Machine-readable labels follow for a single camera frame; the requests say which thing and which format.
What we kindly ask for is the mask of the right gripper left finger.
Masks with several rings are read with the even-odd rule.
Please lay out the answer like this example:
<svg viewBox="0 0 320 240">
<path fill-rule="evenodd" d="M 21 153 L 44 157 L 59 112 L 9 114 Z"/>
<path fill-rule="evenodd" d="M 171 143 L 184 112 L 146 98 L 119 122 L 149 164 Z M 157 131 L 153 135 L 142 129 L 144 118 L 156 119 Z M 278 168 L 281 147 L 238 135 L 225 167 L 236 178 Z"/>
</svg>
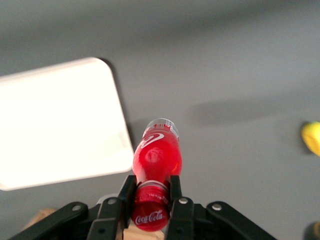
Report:
<svg viewBox="0 0 320 240">
<path fill-rule="evenodd" d="M 102 198 L 88 208 L 71 202 L 12 236 L 12 240 L 122 240 L 129 227 L 131 203 L 137 189 L 134 175 L 128 175 L 116 196 Z"/>
</svg>

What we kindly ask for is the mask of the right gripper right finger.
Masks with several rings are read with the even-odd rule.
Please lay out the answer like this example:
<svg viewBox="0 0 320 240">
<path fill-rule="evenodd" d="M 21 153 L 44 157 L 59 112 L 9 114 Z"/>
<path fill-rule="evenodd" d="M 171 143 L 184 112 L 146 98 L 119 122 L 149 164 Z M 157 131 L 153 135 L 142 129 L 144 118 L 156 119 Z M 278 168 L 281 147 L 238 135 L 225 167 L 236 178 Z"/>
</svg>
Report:
<svg viewBox="0 0 320 240">
<path fill-rule="evenodd" d="M 170 177 L 171 210 L 166 240 L 274 240 L 270 233 L 223 201 L 206 207 L 182 195 L 180 177 Z"/>
</svg>

